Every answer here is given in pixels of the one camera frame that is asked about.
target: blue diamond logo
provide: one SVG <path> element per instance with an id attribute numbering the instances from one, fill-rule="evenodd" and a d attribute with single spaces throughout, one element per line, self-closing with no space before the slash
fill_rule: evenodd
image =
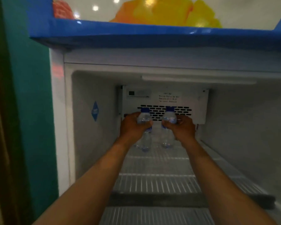
<path id="1" fill-rule="evenodd" d="M 93 109 L 92 109 L 92 116 L 93 116 L 95 121 L 97 121 L 98 114 L 99 114 L 99 107 L 97 105 L 97 102 L 95 101 Z"/>

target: red fruit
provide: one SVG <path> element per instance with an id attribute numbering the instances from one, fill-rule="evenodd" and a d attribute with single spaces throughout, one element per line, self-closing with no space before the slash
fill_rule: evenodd
<path id="1" fill-rule="evenodd" d="M 53 0 L 55 18 L 74 19 L 71 7 L 64 0 Z"/>

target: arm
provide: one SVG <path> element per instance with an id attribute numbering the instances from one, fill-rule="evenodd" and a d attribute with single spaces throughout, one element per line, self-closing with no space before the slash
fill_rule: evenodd
<path id="1" fill-rule="evenodd" d="M 34 225 L 97 225 L 129 148 L 152 126 L 138 125 L 138 113 L 125 117 L 120 136 L 75 184 L 57 199 Z"/>
<path id="2" fill-rule="evenodd" d="M 218 225 L 276 225 L 275 221 L 244 194 L 195 140 L 195 125 L 177 116 L 178 125 L 163 122 L 186 149 L 196 178 L 207 198 L 210 213 Z"/>

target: warning label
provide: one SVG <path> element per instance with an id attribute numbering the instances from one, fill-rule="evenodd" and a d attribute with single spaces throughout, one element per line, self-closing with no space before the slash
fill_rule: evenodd
<path id="1" fill-rule="evenodd" d="M 159 92 L 159 103 L 180 103 L 181 93 L 178 92 Z"/>

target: blue bottle cap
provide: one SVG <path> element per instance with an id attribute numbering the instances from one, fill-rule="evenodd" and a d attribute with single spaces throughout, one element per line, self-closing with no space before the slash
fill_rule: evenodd
<path id="1" fill-rule="evenodd" d="M 142 113 L 150 113 L 150 108 L 149 107 L 142 107 L 141 112 Z"/>
<path id="2" fill-rule="evenodd" d="M 166 112 L 174 112 L 175 111 L 175 107 L 174 106 L 166 106 L 165 107 L 165 111 Z"/>

